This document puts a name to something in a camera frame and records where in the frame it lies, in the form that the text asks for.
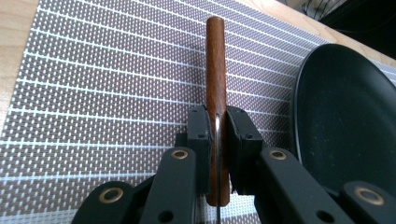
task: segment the brown wooden handle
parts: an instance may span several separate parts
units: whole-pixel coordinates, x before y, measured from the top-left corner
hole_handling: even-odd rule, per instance
[[[225,160],[224,136],[227,115],[225,72],[224,20],[211,17],[206,22],[206,107],[214,135],[216,135],[216,117],[219,118],[219,155],[216,147],[218,140],[215,136],[211,150],[211,192],[206,196],[207,203],[212,206],[225,206],[230,201],[230,180]]]

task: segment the placemat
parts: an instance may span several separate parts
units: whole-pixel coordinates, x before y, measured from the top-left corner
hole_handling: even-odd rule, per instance
[[[327,43],[221,1],[41,0],[1,136],[2,223],[67,223],[97,186],[154,175],[187,112],[205,103],[205,21],[225,19],[228,105],[289,147],[304,57]],[[395,83],[396,69],[375,63]],[[214,222],[202,198],[198,222]],[[224,223],[260,223],[233,194]]]

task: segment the light wood surface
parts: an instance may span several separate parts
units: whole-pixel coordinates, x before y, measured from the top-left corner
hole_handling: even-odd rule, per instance
[[[237,1],[330,42],[350,47],[369,59],[396,67],[396,61],[390,57],[370,49],[275,0]],[[9,101],[37,5],[38,0],[0,0],[0,131],[3,130]]]

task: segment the wooden stick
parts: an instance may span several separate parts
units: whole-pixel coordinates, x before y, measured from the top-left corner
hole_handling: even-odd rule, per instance
[[[224,147],[227,115],[225,72],[224,20],[211,17],[206,22],[206,107],[215,141],[211,150],[211,192],[206,196],[206,201],[212,206],[225,206],[230,201],[230,181]],[[218,140],[216,117],[219,124]]]

